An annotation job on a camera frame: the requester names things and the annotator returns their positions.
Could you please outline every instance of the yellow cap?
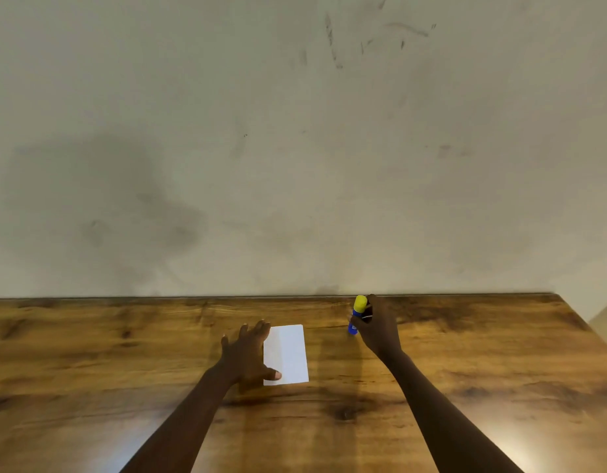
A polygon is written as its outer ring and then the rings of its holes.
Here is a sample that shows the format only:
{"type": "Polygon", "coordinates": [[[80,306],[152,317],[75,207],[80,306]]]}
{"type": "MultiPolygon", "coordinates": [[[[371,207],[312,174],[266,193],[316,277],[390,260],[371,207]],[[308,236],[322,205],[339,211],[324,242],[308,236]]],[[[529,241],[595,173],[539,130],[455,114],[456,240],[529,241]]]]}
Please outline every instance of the yellow cap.
{"type": "Polygon", "coordinates": [[[354,301],[354,310],[358,313],[364,312],[367,308],[367,297],[364,295],[356,296],[356,300],[354,301]]]}

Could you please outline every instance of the wall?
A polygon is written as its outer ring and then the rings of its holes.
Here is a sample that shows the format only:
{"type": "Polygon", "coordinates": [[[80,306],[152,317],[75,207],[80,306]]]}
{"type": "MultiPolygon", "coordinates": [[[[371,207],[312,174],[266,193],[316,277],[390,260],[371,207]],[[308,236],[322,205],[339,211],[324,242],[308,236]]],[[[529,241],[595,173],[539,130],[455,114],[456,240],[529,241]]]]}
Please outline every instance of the wall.
{"type": "Polygon", "coordinates": [[[607,305],[607,0],[0,0],[0,297],[607,305]]]}

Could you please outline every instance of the person's right arm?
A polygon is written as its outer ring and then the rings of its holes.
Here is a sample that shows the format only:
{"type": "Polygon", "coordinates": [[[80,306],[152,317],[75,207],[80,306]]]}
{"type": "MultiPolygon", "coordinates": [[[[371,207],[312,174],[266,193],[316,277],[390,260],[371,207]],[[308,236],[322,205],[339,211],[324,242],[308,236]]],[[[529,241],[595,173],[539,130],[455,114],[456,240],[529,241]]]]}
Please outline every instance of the person's right arm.
{"type": "Polygon", "coordinates": [[[384,362],[400,385],[434,463],[441,473],[521,473],[474,423],[437,390],[402,351],[397,321],[383,298],[369,295],[373,316],[351,317],[364,343],[384,362]]]}

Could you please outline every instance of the white paper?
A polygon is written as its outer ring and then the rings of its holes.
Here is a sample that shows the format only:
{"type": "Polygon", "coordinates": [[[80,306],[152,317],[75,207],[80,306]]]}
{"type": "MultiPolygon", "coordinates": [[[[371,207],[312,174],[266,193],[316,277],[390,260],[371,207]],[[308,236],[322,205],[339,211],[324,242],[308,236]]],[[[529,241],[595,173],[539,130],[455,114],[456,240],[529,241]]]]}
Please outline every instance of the white paper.
{"type": "Polygon", "coordinates": [[[303,326],[271,327],[264,341],[264,364],[281,372],[279,380],[265,380],[265,385],[309,381],[303,326]]]}

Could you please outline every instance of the wooden table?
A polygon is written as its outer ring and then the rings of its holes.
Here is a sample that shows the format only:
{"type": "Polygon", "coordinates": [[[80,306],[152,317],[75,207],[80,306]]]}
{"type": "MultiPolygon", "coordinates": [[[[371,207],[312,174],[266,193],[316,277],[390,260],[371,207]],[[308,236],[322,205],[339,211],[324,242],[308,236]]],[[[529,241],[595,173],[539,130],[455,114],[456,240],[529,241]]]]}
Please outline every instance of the wooden table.
{"type": "MultiPolygon", "coordinates": [[[[0,301],[0,472],[118,471],[220,355],[303,324],[310,382],[231,391],[195,471],[435,472],[352,298],[0,301]]],[[[394,298],[420,369],[527,473],[607,472],[607,346],[553,294],[394,298]]]]}

